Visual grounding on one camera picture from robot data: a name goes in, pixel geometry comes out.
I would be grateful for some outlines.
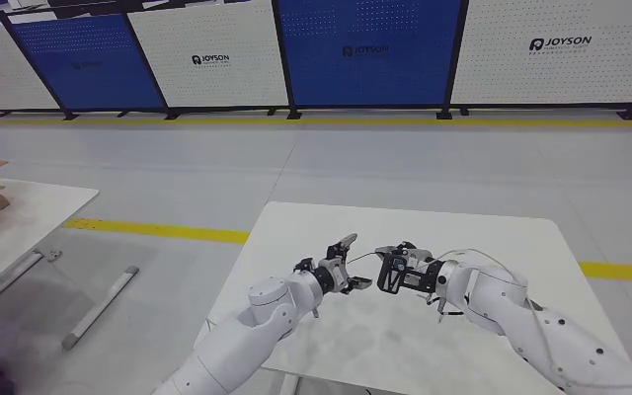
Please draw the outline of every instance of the yellow stripe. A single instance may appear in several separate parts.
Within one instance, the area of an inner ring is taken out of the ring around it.
[[[150,223],[105,221],[101,219],[74,218],[64,225],[71,229],[100,230],[103,232],[130,233],[145,236],[211,241],[216,243],[245,244],[248,232],[233,230],[189,228]],[[632,281],[632,265],[612,265],[596,262],[580,262],[586,277]]]
[[[611,265],[597,262],[580,262],[584,276],[601,279],[632,281],[632,265]]]
[[[89,119],[77,118],[72,121],[60,119],[1,119],[0,124],[17,125],[359,125],[359,126],[482,126],[482,127],[630,127],[625,120],[598,119],[418,119],[418,118],[178,118],[162,119]]]
[[[216,243],[244,244],[248,240],[248,232],[233,230],[187,228],[183,226],[166,226],[138,222],[104,221],[100,219],[74,218],[66,222],[66,228],[101,230],[104,232],[131,233],[145,236],[172,237],[212,241]]]

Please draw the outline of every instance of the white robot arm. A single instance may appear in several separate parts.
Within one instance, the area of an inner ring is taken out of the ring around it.
[[[346,260],[352,234],[330,246],[314,268],[302,260],[288,278],[270,277],[250,288],[250,305],[213,328],[154,395],[226,395],[248,380],[270,357],[277,342],[290,335],[329,292],[348,294],[371,280],[351,277]]]
[[[407,287],[425,292],[428,304],[439,302],[441,317],[463,314],[479,327],[506,336],[513,350],[561,391],[632,394],[632,364],[572,319],[530,300],[522,276],[505,267],[439,261],[408,242],[375,252],[382,259],[377,281],[381,290],[397,293]],[[444,313],[446,303],[460,312]]]

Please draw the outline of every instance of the floor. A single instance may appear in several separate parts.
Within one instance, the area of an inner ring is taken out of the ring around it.
[[[544,217],[558,224],[578,261],[632,265],[630,126],[521,122],[616,120],[612,112],[470,117],[515,121],[503,127],[372,124],[433,116],[304,115],[365,119],[356,125],[0,123],[0,159],[9,161],[0,178],[99,189],[82,217],[241,231],[271,200]],[[191,350],[241,249],[76,229],[58,230],[54,243],[64,252],[59,272],[38,265],[0,297],[0,362],[20,394],[150,394]],[[128,265],[140,276],[62,353],[58,339],[90,307],[70,285],[99,300]],[[590,283],[632,355],[632,283]],[[28,307],[15,307],[20,298]],[[238,393],[276,395],[279,386],[277,374],[260,371]],[[365,392],[305,380],[300,393]]]

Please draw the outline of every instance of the table leg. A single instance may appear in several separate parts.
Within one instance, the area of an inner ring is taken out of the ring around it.
[[[88,311],[88,314],[86,314],[86,316],[83,317],[81,321],[79,321],[79,324],[77,324],[75,329],[73,329],[65,337],[63,342],[61,342],[61,345],[64,350],[67,350],[67,351],[71,350],[77,344],[77,342],[79,342],[79,339],[81,339],[83,334],[86,333],[88,328],[90,328],[90,326],[94,324],[94,322],[97,320],[97,318],[99,318],[101,313],[104,312],[104,310],[108,307],[108,305],[112,303],[115,297],[117,297],[117,295],[127,285],[127,283],[131,280],[131,278],[134,277],[134,275],[137,273],[138,273],[138,268],[136,266],[130,266],[129,268],[127,268],[127,270],[125,270],[125,273],[123,273],[122,276],[120,276],[117,279],[115,284],[112,285],[104,301],[94,306],[90,311]]]
[[[296,395],[300,387],[301,377],[293,374],[286,374],[278,395]]]
[[[43,255],[40,253],[32,253],[25,257],[20,263],[12,269],[6,277],[0,278],[0,293],[9,287],[16,279],[27,272],[34,264],[36,264]]]

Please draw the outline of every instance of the white table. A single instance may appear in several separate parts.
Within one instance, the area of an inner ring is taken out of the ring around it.
[[[23,275],[42,258],[54,262],[61,255],[46,245],[45,238],[72,215],[94,199],[99,191],[0,179],[0,191],[11,203],[0,210],[0,292]],[[106,300],[88,312],[77,327],[64,339],[71,349],[138,272],[125,271],[110,290]]]
[[[327,246],[353,232],[358,238],[349,260],[404,240],[435,256],[482,250],[525,275],[535,301],[563,311],[627,356],[559,229],[546,219],[272,202],[208,318],[221,321],[247,303],[252,284],[289,275],[302,258],[322,258]],[[487,263],[473,254],[458,259]],[[380,265],[369,256],[348,269],[376,281]],[[263,368],[411,395],[559,394],[507,339],[463,317],[438,324],[435,305],[416,293],[390,295],[373,285],[349,296],[328,294],[320,318],[306,316]]]

